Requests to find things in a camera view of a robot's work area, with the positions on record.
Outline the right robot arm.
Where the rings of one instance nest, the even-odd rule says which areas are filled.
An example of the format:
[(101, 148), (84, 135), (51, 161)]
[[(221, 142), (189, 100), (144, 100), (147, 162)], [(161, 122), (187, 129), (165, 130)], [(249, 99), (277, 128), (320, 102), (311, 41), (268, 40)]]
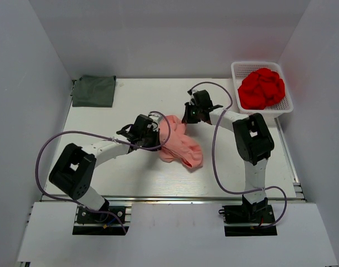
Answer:
[[(218, 186), (222, 191), (242, 196), (243, 217), (257, 221), (268, 205), (265, 192), (265, 176), (268, 159), (274, 149), (274, 141), (260, 113), (244, 115), (230, 111), (229, 107), (214, 105), (206, 90), (189, 90), (191, 100), (185, 103), (183, 123), (205, 122), (213, 125), (215, 131), (212, 140), (212, 167)], [(234, 192), (225, 189), (218, 177), (215, 160), (216, 138), (219, 128), (233, 132), (236, 148), (245, 165), (245, 189)]]

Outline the pink t shirt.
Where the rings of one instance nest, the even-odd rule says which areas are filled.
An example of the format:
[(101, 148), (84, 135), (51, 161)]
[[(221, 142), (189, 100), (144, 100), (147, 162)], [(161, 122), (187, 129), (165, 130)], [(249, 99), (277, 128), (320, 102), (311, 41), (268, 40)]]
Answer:
[(169, 129), (166, 120), (162, 120), (159, 125), (159, 139), (163, 146), (159, 150), (159, 157), (163, 162), (170, 163), (179, 161), (184, 167), (194, 170), (203, 166), (203, 151), (199, 143), (186, 134), (187, 125), (182, 123), (175, 115), (166, 116), (171, 133), (168, 137)]

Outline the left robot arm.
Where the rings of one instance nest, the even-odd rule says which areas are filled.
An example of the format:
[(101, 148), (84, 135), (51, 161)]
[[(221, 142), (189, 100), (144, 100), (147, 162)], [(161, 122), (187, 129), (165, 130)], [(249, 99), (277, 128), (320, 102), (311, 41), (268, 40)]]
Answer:
[(141, 114), (110, 140), (88, 146), (68, 144), (51, 170), (49, 181), (72, 200), (90, 209), (90, 215), (96, 221), (105, 221), (109, 216), (109, 202), (91, 186), (95, 168), (140, 148), (159, 150), (158, 125), (162, 119), (158, 114)]

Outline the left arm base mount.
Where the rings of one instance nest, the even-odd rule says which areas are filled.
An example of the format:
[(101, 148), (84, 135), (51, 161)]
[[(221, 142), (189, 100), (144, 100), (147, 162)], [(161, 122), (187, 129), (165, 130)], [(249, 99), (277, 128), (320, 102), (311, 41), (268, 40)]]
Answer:
[[(109, 211), (114, 213), (127, 231), (130, 226), (131, 208), (126, 206), (110, 206)], [(89, 236), (125, 236), (125, 232), (118, 220), (109, 214), (96, 214), (78, 206), (73, 225), (73, 235)]]

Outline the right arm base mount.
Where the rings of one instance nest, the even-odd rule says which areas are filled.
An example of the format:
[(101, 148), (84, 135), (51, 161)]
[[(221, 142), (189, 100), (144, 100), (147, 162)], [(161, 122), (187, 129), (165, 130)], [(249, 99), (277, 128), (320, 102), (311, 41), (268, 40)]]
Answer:
[(249, 216), (243, 205), (226, 205), (219, 209), (223, 217), (225, 237), (277, 236), (276, 226), (268, 225), (275, 222), (271, 205)]

